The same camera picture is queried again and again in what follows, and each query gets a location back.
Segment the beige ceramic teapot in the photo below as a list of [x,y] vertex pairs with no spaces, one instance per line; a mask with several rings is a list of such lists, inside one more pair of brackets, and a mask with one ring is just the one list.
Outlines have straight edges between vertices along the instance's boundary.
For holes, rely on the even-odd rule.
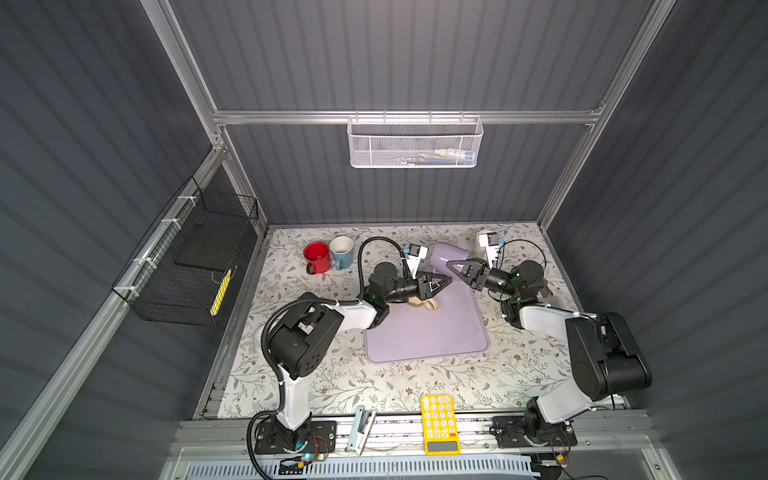
[[412,297],[408,299],[408,303],[415,307],[424,307],[429,311],[435,311],[439,308],[438,302],[434,298],[420,299],[417,297]]

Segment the purple mug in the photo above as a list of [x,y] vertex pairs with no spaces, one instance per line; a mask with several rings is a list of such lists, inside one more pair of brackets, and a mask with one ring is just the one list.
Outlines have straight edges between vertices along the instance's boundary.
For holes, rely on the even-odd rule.
[[437,242],[429,247],[428,266],[435,272],[456,278],[454,272],[447,267],[448,261],[466,260],[470,252],[464,248],[444,242]]

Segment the blue floral mug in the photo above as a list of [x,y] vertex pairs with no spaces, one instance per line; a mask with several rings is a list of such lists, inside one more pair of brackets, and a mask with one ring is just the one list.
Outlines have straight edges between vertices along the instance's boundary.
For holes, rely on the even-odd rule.
[[348,236],[337,236],[329,244],[333,269],[337,271],[348,269],[354,261],[354,241]]

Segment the red mug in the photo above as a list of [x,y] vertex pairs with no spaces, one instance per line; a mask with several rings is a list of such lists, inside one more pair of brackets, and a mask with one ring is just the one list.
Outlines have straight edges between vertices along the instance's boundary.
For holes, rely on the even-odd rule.
[[325,242],[313,242],[307,245],[303,256],[307,262],[307,274],[324,274],[332,268],[330,248]]

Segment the white cream mug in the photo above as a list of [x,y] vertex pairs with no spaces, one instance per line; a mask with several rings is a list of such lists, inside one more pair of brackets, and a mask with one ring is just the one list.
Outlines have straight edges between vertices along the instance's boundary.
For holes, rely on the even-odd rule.
[[475,236],[473,251],[477,258],[487,258],[486,248],[488,247],[489,230],[481,230]]

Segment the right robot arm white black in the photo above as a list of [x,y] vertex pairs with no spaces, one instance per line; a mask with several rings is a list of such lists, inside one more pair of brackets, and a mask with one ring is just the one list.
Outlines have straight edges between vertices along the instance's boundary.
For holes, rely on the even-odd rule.
[[625,319],[613,312],[583,313],[538,302],[544,268],[525,260],[511,271],[479,259],[450,260],[446,267],[471,288],[499,293],[512,326],[567,344],[571,374],[528,402],[523,428],[529,437],[561,427],[600,401],[650,387],[652,373]]

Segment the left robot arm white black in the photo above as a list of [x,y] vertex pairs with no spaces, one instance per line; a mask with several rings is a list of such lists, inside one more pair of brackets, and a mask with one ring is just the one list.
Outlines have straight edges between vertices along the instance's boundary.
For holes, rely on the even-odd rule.
[[[394,246],[400,264],[378,263],[365,276],[364,252],[374,242]],[[358,249],[359,292],[355,298],[334,300],[306,292],[278,308],[266,321],[259,346],[277,379],[279,404],[276,410],[264,414],[289,450],[301,450],[310,436],[310,376],[336,335],[375,329],[387,318],[392,304],[432,300],[452,283],[448,275],[421,271],[409,263],[410,258],[420,257],[414,251],[422,249],[415,244],[404,249],[384,236],[370,237]]]

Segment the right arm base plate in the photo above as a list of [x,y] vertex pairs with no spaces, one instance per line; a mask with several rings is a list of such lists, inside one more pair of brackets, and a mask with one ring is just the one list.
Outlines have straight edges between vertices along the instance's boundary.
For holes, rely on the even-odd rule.
[[578,444],[575,432],[566,423],[549,424],[523,414],[491,418],[489,433],[500,448],[565,447]]

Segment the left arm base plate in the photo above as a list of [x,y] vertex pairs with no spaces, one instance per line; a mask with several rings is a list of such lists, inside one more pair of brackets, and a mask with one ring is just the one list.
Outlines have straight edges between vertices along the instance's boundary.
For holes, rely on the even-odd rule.
[[310,420],[292,431],[275,418],[260,420],[253,434],[253,450],[262,455],[333,453],[337,426],[336,421]]

